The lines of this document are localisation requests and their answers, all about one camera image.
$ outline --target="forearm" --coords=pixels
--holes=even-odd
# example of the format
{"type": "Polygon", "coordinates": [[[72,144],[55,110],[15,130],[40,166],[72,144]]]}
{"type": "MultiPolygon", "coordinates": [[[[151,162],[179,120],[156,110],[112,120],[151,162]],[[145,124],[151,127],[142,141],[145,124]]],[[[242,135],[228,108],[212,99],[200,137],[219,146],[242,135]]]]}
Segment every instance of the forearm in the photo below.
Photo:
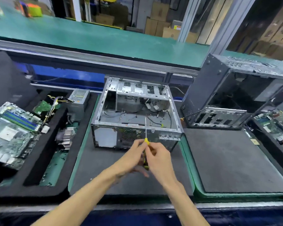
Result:
{"type": "Polygon", "coordinates": [[[181,224],[183,226],[209,226],[181,186],[176,183],[164,186],[181,224]]]}
{"type": "Polygon", "coordinates": [[[79,226],[116,180],[117,176],[111,169],[104,170],[33,226],[79,226]]]}

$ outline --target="hand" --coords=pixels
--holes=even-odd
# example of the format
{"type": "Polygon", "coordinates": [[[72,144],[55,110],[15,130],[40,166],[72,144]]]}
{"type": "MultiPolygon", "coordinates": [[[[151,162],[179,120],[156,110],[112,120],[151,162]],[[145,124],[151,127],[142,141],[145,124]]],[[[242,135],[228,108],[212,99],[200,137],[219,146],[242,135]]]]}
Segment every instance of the hand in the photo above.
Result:
{"type": "Polygon", "coordinates": [[[149,146],[146,146],[147,162],[155,178],[164,188],[178,185],[170,152],[161,143],[150,142],[149,146]]]}
{"type": "Polygon", "coordinates": [[[147,171],[143,167],[138,166],[144,163],[143,151],[146,147],[147,143],[144,142],[144,139],[135,140],[132,147],[109,169],[111,169],[113,173],[116,173],[118,177],[133,171],[141,172],[146,177],[149,177],[147,171]]]}

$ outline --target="open computer chassis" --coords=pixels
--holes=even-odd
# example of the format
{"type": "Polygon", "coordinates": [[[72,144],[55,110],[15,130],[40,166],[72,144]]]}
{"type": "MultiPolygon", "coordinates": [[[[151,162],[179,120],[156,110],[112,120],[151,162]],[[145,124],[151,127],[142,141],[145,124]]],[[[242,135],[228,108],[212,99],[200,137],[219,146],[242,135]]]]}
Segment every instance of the open computer chassis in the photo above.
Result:
{"type": "Polygon", "coordinates": [[[145,138],[145,118],[149,117],[145,105],[149,100],[152,106],[159,105],[159,109],[156,107],[159,112],[156,110],[157,113],[153,113],[155,115],[147,118],[147,138],[150,142],[161,142],[171,151],[180,140],[183,128],[170,88],[167,85],[112,77],[106,82],[91,122],[94,145],[128,149],[135,139],[145,138]],[[107,109],[108,101],[112,105],[110,109],[107,109]]]}

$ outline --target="gray anti-static mat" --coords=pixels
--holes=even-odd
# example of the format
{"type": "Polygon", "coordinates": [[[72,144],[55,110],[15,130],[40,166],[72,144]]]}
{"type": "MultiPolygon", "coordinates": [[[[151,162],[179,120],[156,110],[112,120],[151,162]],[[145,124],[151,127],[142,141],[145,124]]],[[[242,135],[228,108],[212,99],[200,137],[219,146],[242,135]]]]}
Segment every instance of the gray anti-static mat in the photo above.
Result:
{"type": "MultiPolygon", "coordinates": [[[[124,152],[115,151],[113,149],[95,148],[92,133],[90,132],[70,194],[73,195],[81,187],[90,182],[91,179],[95,178],[101,171],[120,159],[123,154],[124,152]]],[[[193,196],[188,170],[178,145],[171,153],[171,157],[178,181],[183,184],[187,194],[193,196]]],[[[142,174],[137,172],[126,175],[119,183],[113,185],[106,194],[136,196],[166,195],[154,175],[150,173],[150,177],[145,178],[142,174]]]]}
{"type": "Polygon", "coordinates": [[[283,193],[283,178],[244,131],[185,129],[207,193],[283,193]]]}

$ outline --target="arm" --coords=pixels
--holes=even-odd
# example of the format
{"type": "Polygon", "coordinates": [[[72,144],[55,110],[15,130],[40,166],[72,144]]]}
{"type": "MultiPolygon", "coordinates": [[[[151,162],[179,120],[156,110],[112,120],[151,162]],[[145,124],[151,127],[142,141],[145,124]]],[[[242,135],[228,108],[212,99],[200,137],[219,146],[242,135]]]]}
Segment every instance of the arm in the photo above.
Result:
{"type": "Polygon", "coordinates": [[[132,147],[111,167],[102,171],[91,182],[83,186],[69,199],[50,211],[33,226],[79,226],[94,209],[106,191],[121,176],[136,171],[135,167],[140,162],[141,154],[147,144],[144,140],[135,140],[132,147]]]}
{"type": "Polygon", "coordinates": [[[183,185],[177,181],[170,152],[161,143],[150,143],[146,147],[150,171],[163,186],[183,226],[209,226],[193,204],[183,185]]]}

